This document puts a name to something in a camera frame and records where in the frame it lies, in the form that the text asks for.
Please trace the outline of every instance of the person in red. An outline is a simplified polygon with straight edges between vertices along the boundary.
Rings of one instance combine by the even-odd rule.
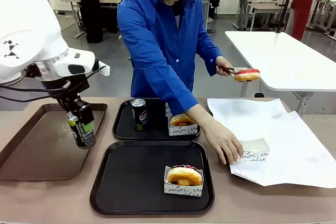
[[[286,33],[301,40],[305,32],[311,4],[313,0],[293,0],[292,10],[287,22]]]

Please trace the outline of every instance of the blue long-sleeve shirt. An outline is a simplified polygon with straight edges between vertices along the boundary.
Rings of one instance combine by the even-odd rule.
[[[221,51],[203,24],[202,0],[183,0],[180,30],[171,6],[162,0],[123,0],[118,25],[132,60],[132,97],[159,97],[172,113],[197,104],[192,94],[195,54],[212,76]]]

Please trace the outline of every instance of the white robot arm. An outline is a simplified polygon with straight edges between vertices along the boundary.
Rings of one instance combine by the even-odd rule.
[[[0,0],[0,77],[27,69],[27,77],[42,82],[50,96],[83,123],[93,120],[79,92],[89,88],[86,73],[108,76],[110,67],[93,52],[69,48],[47,0]],[[66,90],[55,90],[67,87]]]

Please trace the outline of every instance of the white paper box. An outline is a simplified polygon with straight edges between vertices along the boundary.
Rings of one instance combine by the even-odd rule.
[[[200,197],[202,195],[203,189],[203,171],[199,170],[202,176],[202,184],[200,186],[179,186],[174,185],[168,182],[167,174],[171,170],[171,167],[166,166],[164,172],[164,193],[165,194],[179,194],[179,195],[188,195],[188,196],[196,196]]]
[[[182,135],[196,135],[198,124],[188,126],[172,126],[170,124],[171,117],[168,118],[168,131],[169,136],[182,136]]]
[[[241,141],[243,146],[243,156],[238,162],[265,161],[269,153],[269,146],[263,138],[252,141]]]
[[[166,116],[173,117],[173,114],[169,108],[168,103],[166,103]]]

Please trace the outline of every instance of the hand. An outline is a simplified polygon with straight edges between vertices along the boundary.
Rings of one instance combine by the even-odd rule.
[[[220,76],[229,76],[229,68],[232,67],[231,63],[223,56],[216,58],[216,73]]]
[[[209,120],[203,127],[203,131],[210,145],[217,151],[223,164],[226,164],[223,151],[230,165],[233,165],[238,160],[238,155],[240,157],[243,156],[243,146],[236,136],[214,118]]]

